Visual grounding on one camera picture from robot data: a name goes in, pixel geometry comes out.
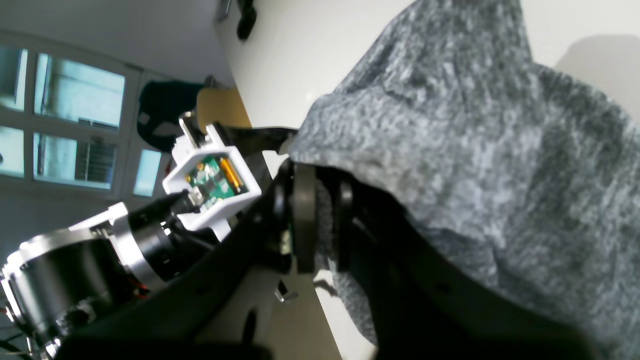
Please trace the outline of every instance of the green circuit board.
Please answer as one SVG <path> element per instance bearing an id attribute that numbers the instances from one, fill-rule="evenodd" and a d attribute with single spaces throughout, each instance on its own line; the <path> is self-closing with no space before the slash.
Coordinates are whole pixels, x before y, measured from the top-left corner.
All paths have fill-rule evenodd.
<path id="1" fill-rule="evenodd" d="M 208 156 L 198 163 L 185 179 L 191 187 L 199 186 L 208 199 L 202 205 L 209 209 L 216 202 L 246 192 L 243 179 L 226 156 Z"/>

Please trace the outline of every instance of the window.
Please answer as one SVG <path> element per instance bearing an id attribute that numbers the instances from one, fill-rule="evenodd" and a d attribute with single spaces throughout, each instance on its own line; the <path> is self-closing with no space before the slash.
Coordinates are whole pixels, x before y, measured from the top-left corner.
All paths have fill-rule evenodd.
<path id="1" fill-rule="evenodd" d="M 24 110 L 27 56 L 25 49 L 0 44 L 0 107 Z"/>
<path id="2" fill-rule="evenodd" d="M 161 156 L 162 154 L 157 151 L 142 150 L 133 194 L 139 196 L 153 195 Z"/>
<path id="3" fill-rule="evenodd" d="M 146 150 L 135 132 L 139 92 L 154 76 L 0 30 L 0 188 L 71 188 L 113 201 L 158 193 L 170 157 Z"/>

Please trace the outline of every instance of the gray knit fabric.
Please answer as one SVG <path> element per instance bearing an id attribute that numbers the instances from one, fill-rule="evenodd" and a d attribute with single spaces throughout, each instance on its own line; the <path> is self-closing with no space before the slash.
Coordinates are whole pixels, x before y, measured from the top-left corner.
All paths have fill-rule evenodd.
<path id="1" fill-rule="evenodd" d="M 392 193 L 471 278 L 637 359 L 639 136 L 604 94 L 532 62 L 518 1 L 429 0 L 316 101 L 290 153 Z M 336 285 L 374 340 L 363 294 Z"/>

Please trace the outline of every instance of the window pane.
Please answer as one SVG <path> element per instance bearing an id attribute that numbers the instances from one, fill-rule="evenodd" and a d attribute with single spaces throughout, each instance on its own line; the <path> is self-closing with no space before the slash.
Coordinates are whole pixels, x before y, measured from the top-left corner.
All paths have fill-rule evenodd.
<path id="1" fill-rule="evenodd" d="M 0 107 L 24 111 L 27 51 L 0 45 Z"/>
<path id="2" fill-rule="evenodd" d="M 0 126 L 0 174 L 24 177 L 24 133 Z"/>
<path id="3" fill-rule="evenodd" d="M 125 78 L 47 54 L 38 56 L 36 114 L 118 129 Z"/>
<path id="4" fill-rule="evenodd" d="M 160 167 L 161 156 L 162 154 L 157 151 L 142 150 L 133 194 L 140 196 L 151 196 L 154 194 L 156 175 Z"/>
<path id="5" fill-rule="evenodd" d="M 52 183 L 110 189 L 115 167 L 113 145 L 34 134 L 33 178 Z"/>

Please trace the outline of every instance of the white ceiling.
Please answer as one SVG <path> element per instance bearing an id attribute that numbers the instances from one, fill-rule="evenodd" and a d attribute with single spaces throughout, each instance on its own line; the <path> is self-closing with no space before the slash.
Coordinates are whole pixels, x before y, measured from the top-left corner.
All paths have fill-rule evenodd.
<path id="1" fill-rule="evenodd" d="M 214 32 L 218 0 L 2 0 L 0 29 L 106 54 L 176 79 L 233 83 Z"/>

